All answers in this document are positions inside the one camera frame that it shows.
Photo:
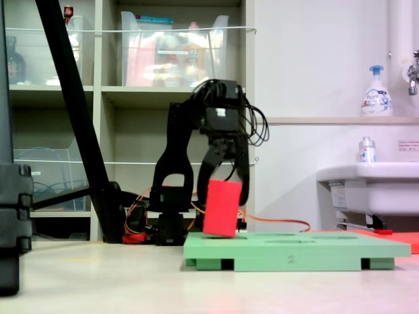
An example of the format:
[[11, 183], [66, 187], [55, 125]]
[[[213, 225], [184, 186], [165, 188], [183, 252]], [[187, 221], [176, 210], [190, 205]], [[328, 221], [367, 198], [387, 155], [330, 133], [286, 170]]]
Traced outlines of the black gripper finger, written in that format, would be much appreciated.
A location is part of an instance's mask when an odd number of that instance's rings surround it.
[[228, 144], [227, 143], [212, 143], [204, 156], [200, 171], [198, 174], [197, 182], [197, 196], [199, 204], [205, 208], [206, 200], [208, 196], [208, 185], [211, 176], [215, 170], [225, 160], [227, 154]]
[[240, 192], [240, 206], [244, 206], [249, 196], [249, 152], [246, 138], [237, 138], [236, 142], [236, 172], [242, 182], [242, 189]]

